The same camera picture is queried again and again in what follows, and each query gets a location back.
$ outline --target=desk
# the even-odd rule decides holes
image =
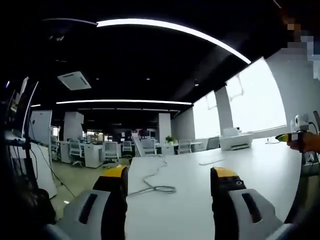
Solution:
[[[69,155],[69,143],[67,141],[58,141],[58,143],[60,143],[61,162],[71,164],[73,157]],[[83,147],[84,164],[87,168],[98,168],[103,163],[102,154],[100,154],[103,145],[80,143],[80,146]]]
[[[255,139],[251,148],[213,149],[165,156],[167,166],[150,177],[152,185],[169,185],[175,194],[149,192],[127,197],[125,231],[128,240],[214,239],[215,222],[210,193],[210,168],[234,170],[246,187],[257,190],[284,221],[293,204],[301,171],[301,155],[286,143],[265,144]],[[214,164],[201,166],[199,163]],[[142,178],[163,164],[160,157],[135,157],[128,172],[129,193],[146,187]]]
[[[191,152],[199,152],[201,150],[204,150],[204,146],[202,142],[191,142],[190,143],[191,147]],[[159,149],[161,148],[161,153],[163,156],[168,156],[168,155],[174,155],[175,150],[178,149],[179,143],[173,143],[173,144],[161,144],[161,143],[156,143],[155,148]]]

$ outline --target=black ceiling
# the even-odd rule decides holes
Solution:
[[[95,27],[90,22],[121,18],[161,20],[186,26],[214,37],[251,61],[287,46],[288,36],[272,0],[171,1],[170,3],[66,3],[54,1],[26,6],[18,27],[10,29],[14,48],[7,58],[5,77],[17,81],[36,75],[39,89],[33,104],[53,109],[56,116],[80,108],[148,108],[185,110],[185,105],[127,103],[61,104],[89,99],[135,99],[194,103],[221,88],[246,63],[219,46],[172,29],[115,25]],[[69,91],[57,76],[81,71],[92,89]],[[153,121],[155,111],[86,110],[88,120],[102,115],[109,123],[137,119]]]

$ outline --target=white wall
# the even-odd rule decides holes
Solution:
[[[215,92],[215,100],[219,114],[220,132],[223,133],[223,129],[234,127],[229,97],[225,86]]]
[[[320,81],[314,79],[313,62],[307,60],[305,48],[283,48],[270,56],[268,63],[278,85],[287,120],[298,114],[308,114],[309,120],[316,122],[313,111],[320,113]]]
[[[158,114],[158,130],[159,130],[159,142],[161,144],[164,144],[166,142],[166,137],[172,135],[170,113]]]
[[[193,108],[171,120],[172,136],[181,140],[195,140],[195,122]]]

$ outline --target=white printer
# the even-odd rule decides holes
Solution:
[[[223,129],[223,135],[219,137],[222,151],[250,148],[253,134],[240,133],[236,127]]]

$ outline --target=large window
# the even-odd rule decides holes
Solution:
[[[207,139],[220,135],[220,122],[214,91],[194,103],[193,119],[196,139]]]
[[[232,121],[242,132],[287,124],[281,95],[266,61],[261,58],[227,82]]]

